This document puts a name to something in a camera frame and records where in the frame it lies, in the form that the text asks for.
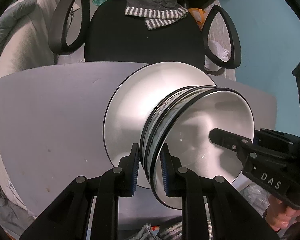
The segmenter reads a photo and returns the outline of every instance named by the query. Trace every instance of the human hand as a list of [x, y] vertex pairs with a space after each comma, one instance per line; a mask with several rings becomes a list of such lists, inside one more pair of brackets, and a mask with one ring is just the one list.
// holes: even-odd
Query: human hand
[[281, 200], [273, 195], [270, 195], [269, 203], [266, 221], [274, 231], [287, 228], [293, 217], [296, 218], [296, 222], [300, 222], [300, 210], [295, 210], [286, 206]]

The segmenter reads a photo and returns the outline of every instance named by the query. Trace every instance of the chair seat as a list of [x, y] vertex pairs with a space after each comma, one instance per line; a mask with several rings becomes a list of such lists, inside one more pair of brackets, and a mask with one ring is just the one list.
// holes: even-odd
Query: chair seat
[[108, 0], [97, 9], [87, 32], [85, 61], [178, 61], [203, 69], [203, 38], [190, 14], [150, 31], [144, 18], [126, 16], [125, 7], [126, 0]]

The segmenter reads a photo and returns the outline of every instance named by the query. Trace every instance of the white bowl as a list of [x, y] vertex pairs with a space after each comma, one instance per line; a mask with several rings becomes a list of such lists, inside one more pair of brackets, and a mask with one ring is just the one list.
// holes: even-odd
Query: white bowl
[[[104, 119], [104, 143], [112, 164], [118, 166], [130, 154], [147, 117], [163, 98], [182, 87], [203, 85], [215, 83], [201, 70], [180, 62], [148, 65], [129, 76], [111, 98]], [[150, 188], [141, 165], [137, 185]]]
[[209, 140], [209, 132], [214, 128], [253, 140], [253, 115], [245, 99], [236, 91], [217, 87], [186, 89], [182, 94], [178, 92], [177, 99], [173, 93], [171, 98], [174, 101], [165, 107], [169, 110], [164, 116], [149, 122], [152, 132], [145, 143], [144, 166], [156, 198], [168, 207], [181, 208], [181, 198], [168, 198], [164, 191], [158, 160], [164, 142], [182, 166], [199, 176], [212, 179], [221, 175], [237, 189], [247, 186], [250, 180], [241, 174], [242, 164], [236, 153]]

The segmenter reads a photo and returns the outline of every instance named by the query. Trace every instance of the white lettering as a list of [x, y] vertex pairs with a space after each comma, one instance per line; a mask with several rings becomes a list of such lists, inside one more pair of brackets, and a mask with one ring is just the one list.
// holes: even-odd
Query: white lettering
[[263, 173], [261, 179], [262, 179], [262, 180], [266, 180], [266, 178], [267, 178], [267, 174], [266, 174], [266, 173]]
[[272, 182], [273, 182], [273, 178], [271, 178], [271, 180], [268, 181], [268, 183], [270, 183], [271, 186], [272, 186]]
[[275, 186], [275, 188], [276, 188], [276, 189], [279, 189], [280, 185], [281, 185], [281, 181], [278, 181], [278, 182], [277, 182], [277, 185]]

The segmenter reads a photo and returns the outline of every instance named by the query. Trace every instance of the gray table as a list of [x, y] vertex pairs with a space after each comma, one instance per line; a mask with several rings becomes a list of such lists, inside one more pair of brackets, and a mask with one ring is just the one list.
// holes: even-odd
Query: gray table
[[[88, 62], [46, 66], [0, 78], [0, 153], [26, 207], [39, 215], [77, 176], [93, 178], [112, 168], [103, 144], [107, 104], [140, 63]], [[255, 127], [274, 129], [276, 100], [246, 85], [211, 76], [240, 92]], [[161, 205], [151, 190], [137, 187], [119, 200], [120, 229], [181, 215]]]

